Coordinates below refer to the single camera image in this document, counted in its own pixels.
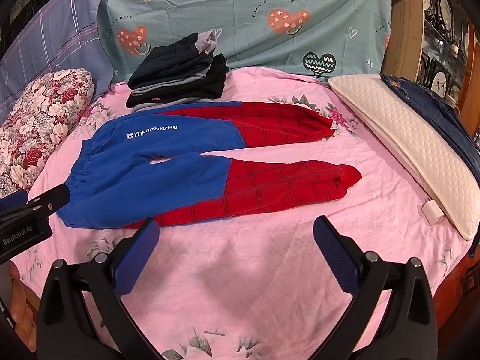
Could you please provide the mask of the person's left hand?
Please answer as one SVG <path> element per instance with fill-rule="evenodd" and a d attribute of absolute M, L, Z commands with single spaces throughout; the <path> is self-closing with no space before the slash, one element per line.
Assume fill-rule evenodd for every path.
<path fill-rule="evenodd" d="M 12 283 L 10 314 L 16 324 L 15 332 L 28 349 L 35 353 L 37 349 L 37 326 L 33 322 L 32 310 L 27 304 L 19 270 L 12 261 L 9 262 L 9 272 Z"/>

